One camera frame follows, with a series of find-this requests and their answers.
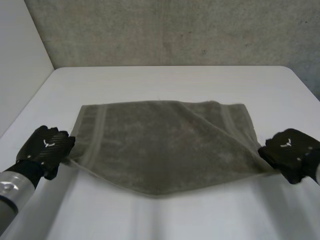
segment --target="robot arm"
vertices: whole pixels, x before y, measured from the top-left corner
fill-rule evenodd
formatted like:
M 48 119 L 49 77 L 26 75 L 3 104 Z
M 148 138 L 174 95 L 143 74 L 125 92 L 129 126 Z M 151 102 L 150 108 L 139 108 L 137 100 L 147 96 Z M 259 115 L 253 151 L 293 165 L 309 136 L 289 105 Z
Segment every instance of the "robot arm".
M 16 164 L 0 173 L 0 236 L 35 192 L 41 177 L 52 180 L 66 160 L 75 138 L 66 131 L 41 126 L 16 157 Z

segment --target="glove logo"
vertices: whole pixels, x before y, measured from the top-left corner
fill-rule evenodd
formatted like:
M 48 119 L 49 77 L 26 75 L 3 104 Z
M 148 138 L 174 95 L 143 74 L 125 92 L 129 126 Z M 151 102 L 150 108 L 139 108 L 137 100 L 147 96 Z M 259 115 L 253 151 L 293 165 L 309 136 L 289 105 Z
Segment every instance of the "glove logo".
M 280 147 L 285 148 L 285 147 L 292 147 L 291 145 L 291 139 L 288 138 L 288 142 L 285 145 L 280 145 Z
M 43 140 L 43 143 L 44 143 L 44 147 L 45 147 L 45 148 L 51 147 L 51 146 L 54 146 L 54 145 L 55 145 L 55 143 L 52 143 L 52 144 L 46 143 L 46 140 L 45 140 L 45 139 Z

